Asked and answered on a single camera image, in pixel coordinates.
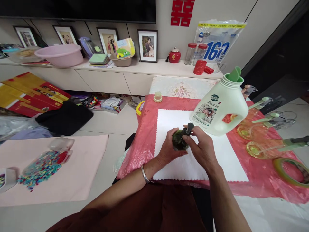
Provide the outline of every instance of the tv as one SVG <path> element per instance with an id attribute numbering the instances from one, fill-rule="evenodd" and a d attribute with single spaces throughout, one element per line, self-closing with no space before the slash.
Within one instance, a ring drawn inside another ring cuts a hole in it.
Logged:
<path id="1" fill-rule="evenodd" d="M 155 0 L 5 0 L 1 18 L 156 23 Z"/>

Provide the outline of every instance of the black bag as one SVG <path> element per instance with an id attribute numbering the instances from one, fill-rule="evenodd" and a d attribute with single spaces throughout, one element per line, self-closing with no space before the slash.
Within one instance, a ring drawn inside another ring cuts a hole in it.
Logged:
<path id="1" fill-rule="evenodd" d="M 64 101 L 60 109 L 45 112 L 35 120 L 50 132 L 70 136 L 85 125 L 93 116 L 85 106 Z"/>

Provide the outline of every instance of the silver bangle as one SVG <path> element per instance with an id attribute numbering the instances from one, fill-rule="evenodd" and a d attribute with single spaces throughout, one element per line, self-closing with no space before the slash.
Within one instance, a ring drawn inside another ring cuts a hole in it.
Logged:
<path id="1" fill-rule="evenodd" d="M 143 174 L 143 177 L 144 177 L 144 179 L 145 179 L 145 181 L 146 181 L 146 184 L 149 184 L 149 180 L 148 180 L 148 178 L 147 178 L 147 176 L 146 176 L 146 174 L 145 174 L 145 172 L 144 172 L 144 167 L 143 167 L 143 165 L 142 165 L 142 174 Z"/>

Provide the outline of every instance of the green tape roll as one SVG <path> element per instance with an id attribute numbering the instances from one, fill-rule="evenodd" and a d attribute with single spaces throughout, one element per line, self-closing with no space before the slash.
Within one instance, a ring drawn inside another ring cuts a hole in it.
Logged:
<path id="1" fill-rule="evenodd" d="M 297 180 L 293 179 L 291 176 L 289 176 L 283 169 L 283 163 L 289 162 L 290 164 L 295 165 L 303 174 L 304 180 L 303 182 L 298 182 Z M 273 165 L 275 170 L 278 172 L 279 176 L 284 179 L 286 182 L 300 186 L 309 188 L 309 169 L 304 166 L 302 163 L 297 162 L 296 160 L 289 159 L 289 158 L 277 158 L 273 160 Z"/>

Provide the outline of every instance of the white wall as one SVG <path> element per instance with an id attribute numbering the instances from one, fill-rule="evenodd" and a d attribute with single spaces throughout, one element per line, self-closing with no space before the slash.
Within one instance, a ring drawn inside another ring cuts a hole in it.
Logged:
<path id="1" fill-rule="evenodd" d="M 196 0 L 193 16 L 189 27 L 171 26 L 172 0 L 157 0 L 157 24 L 128 24 L 130 37 L 138 47 L 137 29 L 158 30 L 158 58 L 165 59 L 169 51 L 175 46 L 185 56 L 187 44 L 193 42 L 199 21 L 210 19 L 245 21 L 256 0 Z M 230 72 L 236 65 L 243 68 L 252 58 L 266 39 L 292 10 L 298 0 L 258 0 L 247 22 L 247 27 L 240 34 L 225 58 L 227 67 L 224 72 Z M 33 20 L 42 34 L 43 40 L 48 45 L 60 43 L 52 25 L 57 25 L 53 20 Z M 120 39 L 129 37 L 124 23 L 87 22 L 92 36 L 84 22 L 63 23 L 61 25 L 73 26 L 77 37 L 88 36 L 93 42 L 100 45 L 96 27 L 115 27 L 118 29 Z M 24 20 L 0 19 L 0 43 L 19 43 L 13 25 L 27 25 Z"/>
<path id="2" fill-rule="evenodd" d="M 229 73 L 244 68 L 299 0 L 258 0 L 247 19 L 247 26 L 224 58 Z"/>

